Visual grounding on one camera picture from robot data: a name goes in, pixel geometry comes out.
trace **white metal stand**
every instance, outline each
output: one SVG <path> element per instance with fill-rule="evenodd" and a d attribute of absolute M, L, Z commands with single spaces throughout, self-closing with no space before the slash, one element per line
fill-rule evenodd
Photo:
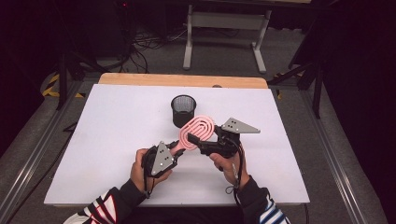
<path fill-rule="evenodd" d="M 265 65 L 262 60 L 261 46 L 265 31 L 270 20 L 271 10 L 267 10 L 265 15 L 243 15 L 228 13 L 211 13 L 211 12 L 193 12 L 192 6 L 189 5 L 189 14 L 187 17 L 187 43 L 184 53 L 183 69 L 191 68 L 192 55 L 192 27 L 211 27 L 211 28 L 229 28 L 241 30 L 258 30 L 259 37 L 256 42 L 251 43 L 257 66 L 260 73 L 265 73 Z"/>

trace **metal frame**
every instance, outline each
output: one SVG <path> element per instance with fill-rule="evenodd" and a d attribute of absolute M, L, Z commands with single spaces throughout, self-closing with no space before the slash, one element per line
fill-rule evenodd
<path fill-rule="evenodd" d="M 12 213 L 13 208 L 18 202 L 18 199 L 23 194 L 26 186 L 28 185 L 30 179 L 32 178 L 35 169 L 40 163 L 41 158 L 44 156 L 47 148 L 49 147 L 50 141 L 52 137 L 55 135 L 55 131 L 58 128 L 59 123 L 62 120 L 62 117 L 65 114 L 65 111 L 70 106 L 70 103 L 73 100 L 73 96 L 78 93 L 78 89 L 82 82 L 75 81 L 70 86 L 70 94 L 68 95 L 68 99 L 64 102 L 64 105 L 59 110 L 56 110 L 53 114 L 48 127 L 44 131 L 40 140 L 35 146 L 32 154 L 30 155 L 27 162 L 24 164 L 23 168 L 18 173 L 18 176 L 9 190 L 6 198 L 0 205 L 0 223 L 6 223 L 7 219 Z"/>
<path fill-rule="evenodd" d="M 191 68 L 192 55 L 192 27 L 231 28 L 244 30 L 258 30 L 259 36 L 251 46 L 260 73 L 265 73 L 266 68 L 262 59 L 260 48 L 271 17 L 271 10 L 266 10 L 265 15 L 243 15 L 228 13 L 193 12 L 189 5 L 187 16 L 187 43 L 184 53 L 183 69 Z"/>
<path fill-rule="evenodd" d="M 329 137 L 323 128 L 323 124 L 321 123 L 320 119 L 317 119 L 316 114 L 311 109 L 312 100 L 309 93 L 307 91 L 300 91 L 300 94 L 303 98 L 308 115 L 311 118 L 315 130 L 317 131 L 317 134 L 320 138 L 324 149 L 324 156 L 332 170 L 332 176 L 334 177 L 335 183 L 340 190 L 340 194 L 344 200 L 346 210 L 348 211 L 352 222 L 354 224 L 368 223 L 358 205 L 356 195 L 349 183 L 349 179 L 347 178 L 344 168 L 335 156 L 334 150 L 332 149 L 332 144 L 330 143 Z"/>

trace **hand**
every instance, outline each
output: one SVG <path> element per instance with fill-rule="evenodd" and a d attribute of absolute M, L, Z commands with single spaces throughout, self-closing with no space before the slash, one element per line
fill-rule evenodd
<path fill-rule="evenodd" d="M 139 149 L 136 151 L 136 158 L 135 158 L 134 164 L 132 165 L 132 169 L 131 169 L 131 180 L 132 180 L 132 182 L 134 182 L 136 187 L 142 193 L 145 191 L 145 181 L 144 181 L 144 171 L 142 168 L 142 159 L 143 159 L 143 156 L 147 152 L 148 152 L 148 149 Z M 148 177 L 147 178 L 148 191 L 152 191 L 152 189 L 158 183 L 163 182 L 165 179 L 168 178 L 168 176 L 170 174 L 172 174 L 172 170 L 168 170 L 159 178 Z"/>
<path fill-rule="evenodd" d="M 236 153 L 233 157 L 229 159 L 225 159 L 224 157 L 220 156 L 218 153 L 212 153 L 209 155 L 209 158 L 215 163 L 215 166 L 219 169 L 222 168 L 222 172 L 224 173 L 225 179 L 232 185 L 236 183 L 235 174 L 233 172 L 233 165 L 235 166 L 236 173 L 239 170 L 239 153 Z M 242 174 L 241 174 L 241 182 L 239 183 L 239 189 L 242 189 L 245 184 L 250 179 L 248 172 L 246 161 L 244 158 L 243 167 L 242 167 Z"/>

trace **striped sleeve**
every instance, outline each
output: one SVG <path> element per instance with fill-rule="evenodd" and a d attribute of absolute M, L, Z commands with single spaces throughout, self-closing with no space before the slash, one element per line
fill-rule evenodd
<path fill-rule="evenodd" d="M 253 177 L 238 192 L 244 211 L 245 224 L 290 224 L 290 221 L 277 207 L 267 188 L 259 188 Z"/>
<path fill-rule="evenodd" d="M 144 194 L 128 180 L 120 189 L 113 188 L 101 195 L 64 224 L 121 223 L 144 199 Z"/>

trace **white paper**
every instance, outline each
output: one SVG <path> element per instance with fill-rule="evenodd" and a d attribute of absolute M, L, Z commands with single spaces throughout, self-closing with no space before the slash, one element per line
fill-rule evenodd
<path fill-rule="evenodd" d="M 89 204 L 130 175 L 139 148 L 177 140 L 171 101 L 195 99 L 195 116 L 217 125 L 235 118 L 260 133 L 242 133 L 247 172 L 277 203 L 308 203 L 304 181 L 270 90 L 94 85 L 47 193 L 45 204 Z M 199 149 L 186 151 L 142 206 L 235 204 L 223 173 Z"/>

